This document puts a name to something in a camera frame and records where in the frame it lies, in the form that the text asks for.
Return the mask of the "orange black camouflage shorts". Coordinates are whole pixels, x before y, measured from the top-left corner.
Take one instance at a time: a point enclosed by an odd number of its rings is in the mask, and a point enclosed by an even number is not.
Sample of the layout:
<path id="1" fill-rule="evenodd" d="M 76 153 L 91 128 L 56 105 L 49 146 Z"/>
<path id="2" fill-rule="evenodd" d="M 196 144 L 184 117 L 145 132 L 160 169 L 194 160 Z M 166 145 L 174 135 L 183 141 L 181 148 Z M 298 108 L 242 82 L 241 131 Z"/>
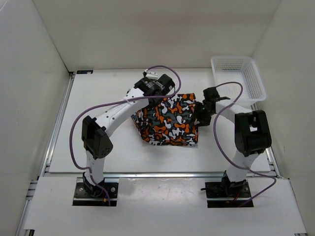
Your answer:
<path id="1" fill-rule="evenodd" d="M 154 146 L 198 144 L 198 127 L 193 118 L 194 93 L 165 98 L 154 108 L 143 108 L 131 116 L 143 141 Z"/>

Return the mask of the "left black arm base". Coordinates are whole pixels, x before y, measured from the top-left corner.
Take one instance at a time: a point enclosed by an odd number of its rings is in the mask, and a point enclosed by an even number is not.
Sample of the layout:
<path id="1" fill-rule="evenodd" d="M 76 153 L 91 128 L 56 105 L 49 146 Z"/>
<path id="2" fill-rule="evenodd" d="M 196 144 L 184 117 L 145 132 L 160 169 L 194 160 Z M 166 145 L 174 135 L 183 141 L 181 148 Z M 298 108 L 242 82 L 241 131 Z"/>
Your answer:
<path id="1" fill-rule="evenodd" d="M 88 187 L 85 183 L 85 177 L 77 178 L 73 194 L 73 206 L 90 206 L 90 207 L 116 207 L 119 190 L 119 183 L 103 180 L 99 183 L 106 192 L 98 186 Z"/>

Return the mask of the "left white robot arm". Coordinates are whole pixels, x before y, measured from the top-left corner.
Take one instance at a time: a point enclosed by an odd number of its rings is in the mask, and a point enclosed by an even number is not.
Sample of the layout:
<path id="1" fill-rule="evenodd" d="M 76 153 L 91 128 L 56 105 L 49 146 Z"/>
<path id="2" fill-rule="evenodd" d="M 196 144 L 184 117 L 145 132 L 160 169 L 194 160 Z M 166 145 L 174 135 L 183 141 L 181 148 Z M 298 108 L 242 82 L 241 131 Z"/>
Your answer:
<path id="1" fill-rule="evenodd" d="M 103 192 L 103 167 L 105 157 L 112 151 L 110 141 L 114 131 L 138 110 L 154 107 L 175 87 L 166 74 L 158 79 L 144 77 L 126 93 L 122 104 L 107 109 L 94 118 L 86 116 L 82 123 L 82 141 L 86 150 L 87 167 L 84 177 L 86 191 L 93 197 Z"/>

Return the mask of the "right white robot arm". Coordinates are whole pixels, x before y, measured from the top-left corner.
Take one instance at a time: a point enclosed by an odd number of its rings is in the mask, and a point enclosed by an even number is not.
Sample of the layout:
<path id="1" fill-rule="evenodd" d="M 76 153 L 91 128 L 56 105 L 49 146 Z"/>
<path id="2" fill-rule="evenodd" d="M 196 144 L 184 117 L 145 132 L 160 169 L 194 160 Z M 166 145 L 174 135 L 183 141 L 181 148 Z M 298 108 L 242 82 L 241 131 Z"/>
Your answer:
<path id="1" fill-rule="evenodd" d="M 266 113 L 263 110 L 253 111 L 236 104 L 236 99 L 221 97 L 216 87 L 203 91 L 203 102 L 197 102 L 194 118 L 198 126 L 208 126 L 214 118 L 213 133 L 215 142 L 229 162 L 228 169 L 221 179 L 221 191 L 226 196 L 233 196 L 239 190 L 248 173 L 266 177 L 252 169 L 253 162 L 272 144 L 272 138 Z M 236 152 L 230 159 L 221 147 L 217 135 L 217 122 L 223 116 L 234 124 L 234 144 Z"/>

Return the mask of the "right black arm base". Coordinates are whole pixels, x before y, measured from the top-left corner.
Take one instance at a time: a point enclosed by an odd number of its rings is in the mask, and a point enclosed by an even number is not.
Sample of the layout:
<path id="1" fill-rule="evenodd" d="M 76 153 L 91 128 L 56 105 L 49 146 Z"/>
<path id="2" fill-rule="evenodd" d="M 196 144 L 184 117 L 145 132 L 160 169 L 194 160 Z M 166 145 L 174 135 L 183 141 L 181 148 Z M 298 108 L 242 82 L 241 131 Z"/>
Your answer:
<path id="1" fill-rule="evenodd" d="M 200 190 L 206 193 L 207 208 L 254 207 L 247 180 L 231 182 L 222 177 L 219 182 L 205 182 Z"/>

